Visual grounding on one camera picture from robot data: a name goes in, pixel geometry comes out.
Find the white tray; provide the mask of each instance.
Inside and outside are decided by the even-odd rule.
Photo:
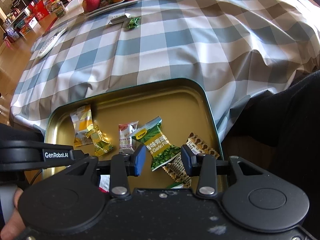
[[[115,9],[118,9],[118,8],[122,8],[122,7],[125,7],[125,6],[128,6],[128,5],[132,5],[132,4],[138,3],[139,1],[142,1],[142,0],[132,0],[132,1],[126,1],[126,2],[122,2],[121,1],[121,2],[114,3],[114,4],[106,5],[104,7],[98,8],[98,9],[92,11],[92,12],[83,13],[83,14],[87,18],[94,17],[94,16],[97,16],[99,14],[111,11],[111,10],[115,10]]]

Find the table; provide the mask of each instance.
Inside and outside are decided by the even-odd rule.
[[[70,4],[81,11],[79,0]],[[141,26],[108,25],[120,13],[141,16]],[[222,140],[250,98],[280,92],[319,65],[313,15],[297,0],[143,0],[91,19],[67,16],[35,42],[12,121],[44,133],[61,105],[184,77],[205,90]],[[68,30],[59,43],[37,59],[62,26]]]

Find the black cable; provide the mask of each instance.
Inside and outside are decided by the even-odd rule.
[[[36,180],[36,178],[39,176],[39,174],[42,172],[42,170],[39,170],[38,172],[37,172],[37,174],[33,177],[33,179],[30,181],[30,185],[32,185],[34,182],[35,182],[35,180]]]

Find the yellow brand logo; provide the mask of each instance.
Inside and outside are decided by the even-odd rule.
[[[144,128],[144,129],[142,129],[140,132],[138,132],[138,133],[136,134],[136,138],[137,138],[137,139],[141,139],[143,136],[146,135],[146,133],[147,133],[147,129]]]

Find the golden tray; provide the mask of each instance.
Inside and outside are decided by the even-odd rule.
[[[154,119],[162,118],[162,131],[171,144],[181,147],[186,143],[191,132],[197,134],[212,146],[223,159],[216,125],[202,87],[196,82],[177,78],[144,85],[111,91],[85,98],[57,108],[50,116],[44,141],[51,144],[74,145],[74,128],[70,113],[83,105],[91,105],[93,123],[108,136],[115,149],[110,154],[99,157],[99,160],[110,160],[119,149],[119,124],[139,121],[138,127]],[[94,145],[77,147],[84,153],[94,155]],[[43,179],[65,167],[50,168],[43,172]],[[146,161],[139,177],[128,177],[130,189],[166,188],[174,180],[158,168],[151,171],[151,154],[147,153]],[[197,177],[192,178],[195,189]],[[218,176],[218,191],[227,187],[226,177]]]

